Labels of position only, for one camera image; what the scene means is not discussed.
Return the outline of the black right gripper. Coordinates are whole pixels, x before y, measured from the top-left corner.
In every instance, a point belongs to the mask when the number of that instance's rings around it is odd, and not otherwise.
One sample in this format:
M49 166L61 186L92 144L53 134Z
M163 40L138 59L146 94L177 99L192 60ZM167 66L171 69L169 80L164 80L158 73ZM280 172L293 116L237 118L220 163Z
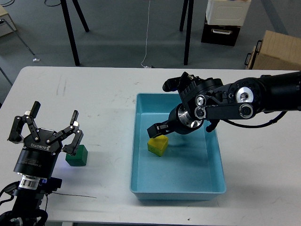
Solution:
M203 123L203 120L198 121L191 118L184 106L178 105L170 112L168 124L163 122L155 123L147 128L147 132L149 138L156 138L171 132L187 135L201 128Z

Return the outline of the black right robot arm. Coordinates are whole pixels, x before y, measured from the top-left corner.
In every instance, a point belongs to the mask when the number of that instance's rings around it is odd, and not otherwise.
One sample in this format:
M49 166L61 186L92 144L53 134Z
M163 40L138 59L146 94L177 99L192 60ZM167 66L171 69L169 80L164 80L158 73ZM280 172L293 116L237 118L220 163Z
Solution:
M219 121L243 127L234 120L250 119L261 112L279 112L258 126L263 128L276 123L286 112L301 109L300 72L243 78L227 85L220 79L201 79L184 72L168 79L162 89L178 91L182 102L170 112L167 121L147 129L150 138L172 132L186 135L199 129L204 121L210 122L207 132L212 132Z

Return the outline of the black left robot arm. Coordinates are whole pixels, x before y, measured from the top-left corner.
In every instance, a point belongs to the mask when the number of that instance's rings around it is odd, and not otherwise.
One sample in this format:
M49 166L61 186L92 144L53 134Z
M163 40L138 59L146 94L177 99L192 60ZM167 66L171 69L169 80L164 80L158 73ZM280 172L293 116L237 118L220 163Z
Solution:
M8 140L23 144L14 172L21 175L20 181L13 182L1 193L14 200L12 210L0 216L2 226L43 226L48 214L40 209L45 195L61 187L62 180L52 177L60 152L76 155L83 132L77 122L78 111L74 111L68 127L56 132L38 128L34 119L40 103L34 102L31 110L14 118Z

